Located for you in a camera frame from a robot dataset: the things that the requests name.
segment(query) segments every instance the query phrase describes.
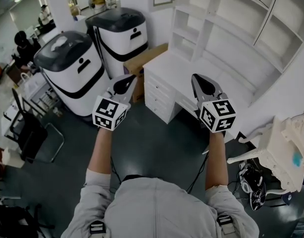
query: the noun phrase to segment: gray floor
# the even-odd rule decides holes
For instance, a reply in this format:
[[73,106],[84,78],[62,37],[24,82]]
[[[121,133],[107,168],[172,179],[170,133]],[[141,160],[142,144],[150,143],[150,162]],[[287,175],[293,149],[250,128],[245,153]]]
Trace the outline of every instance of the gray floor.
[[[51,114],[49,119],[66,140],[55,162],[26,163],[22,169],[7,167],[5,183],[0,187],[5,195],[21,195],[21,200],[13,200],[10,205],[41,203],[40,219],[55,225],[53,235],[58,238],[79,201],[97,130],[68,112],[62,118]],[[58,139],[51,132],[50,139],[47,145],[55,148]],[[208,133],[198,129],[189,113],[182,111],[166,125],[144,103],[137,103],[113,134],[112,157],[121,179],[129,174],[160,177],[187,189],[203,162],[201,152],[207,142]],[[246,151],[247,146],[235,140],[226,145],[227,157]],[[238,164],[228,165],[229,181],[236,180],[238,171]],[[200,200],[204,198],[204,179],[203,173],[192,191]],[[118,188],[116,175],[112,176],[111,187],[112,191]],[[229,188],[233,191],[234,187],[233,183]],[[241,189],[235,195],[247,197]],[[304,188],[294,193],[290,206],[262,207],[254,212],[246,199],[242,201],[260,228],[260,237],[288,238],[304,209]]]

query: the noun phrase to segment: white washing machine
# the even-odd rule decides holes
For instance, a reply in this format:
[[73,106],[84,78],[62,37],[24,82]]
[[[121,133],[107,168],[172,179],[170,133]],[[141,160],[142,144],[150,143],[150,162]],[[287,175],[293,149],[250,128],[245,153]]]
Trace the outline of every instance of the white washing machine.
[[35,54],[34,63],[66,106],[82,117],[92,114],[110,82],[91,37],[80,32],[55,36]]
[[85,22],[111,78],[124,75],[123,63],[148,49],[146,19],[139,11],[119,7]]

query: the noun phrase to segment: black wire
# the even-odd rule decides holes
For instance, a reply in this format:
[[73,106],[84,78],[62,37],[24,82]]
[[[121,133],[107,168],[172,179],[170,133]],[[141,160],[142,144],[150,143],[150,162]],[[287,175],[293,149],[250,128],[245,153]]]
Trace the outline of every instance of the black wire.
[[200,169],[199,169],[199,171],[198,171],[198,173],[197,173],[197,175],[196,175],[194,181],[193,181],[192,184],[187,188],[186,191],[187,191],[188,194],[191,194],[191,192],[192,192],[192,190],[193,190],[193,187],[194,187],[194,185],[195,185],[195,183],[196,183],[198,177],[199,177],[200,174],[204,171],[204,169],[205,169],[205,163],[206,163],[206,160],[208,159],[208,154],[209,154],[209,152],[206,154],[205,159],[204,159],[204,161],[203,161],[203,163],[202,163],[202,165],[201,165],[201,167],[200,167]]
[[118,180],[119,180],[119,184],[121,184],[121,179],[120,179],[120,176],[116,170],[116,167],[113,163],[113,160],[112,160],[112,157],[110,157],[110,162],[111,162],[111,171],[117,176]]

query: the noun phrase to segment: black chair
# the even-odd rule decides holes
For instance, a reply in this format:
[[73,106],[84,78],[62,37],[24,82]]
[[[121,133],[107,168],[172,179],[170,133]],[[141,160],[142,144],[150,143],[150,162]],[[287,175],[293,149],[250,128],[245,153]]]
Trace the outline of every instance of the black chair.
[[38,222],[38,204],[35,207],[34,217],[29,213],[29,207],[6,207],[0,205],[0,237],[6,238],[38,238],[39,234],[46,238],[42,228],[54,229],[53,225],[42,225]]
[[14,99],[17,103],[19,113],[23,116],[23,127],[18,134],[14,129],[17,121],[15,118],[11,124],[10,131],[15,135],[16,142],[21,149],[21,159],[32,163],[42,143],[48,136],[47,130],[41,125],[40,121],[31,113],[21,108],[20,100],[17,92],[12,89]]

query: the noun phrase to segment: washing machine lid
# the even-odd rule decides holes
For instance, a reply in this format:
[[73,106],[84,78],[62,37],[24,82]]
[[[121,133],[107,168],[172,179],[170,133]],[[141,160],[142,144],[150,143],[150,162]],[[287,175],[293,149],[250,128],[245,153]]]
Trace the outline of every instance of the washing machine lid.
[[43,69],[60,72],[70,67],[93,44],[87,34],[67,31],[56,35],[35,55],[34,63]]
[[99,27],[110,32],[124,32],[145,22],[143,14],[137,10],[119,7],[106,10],[86,19],[88,27]]

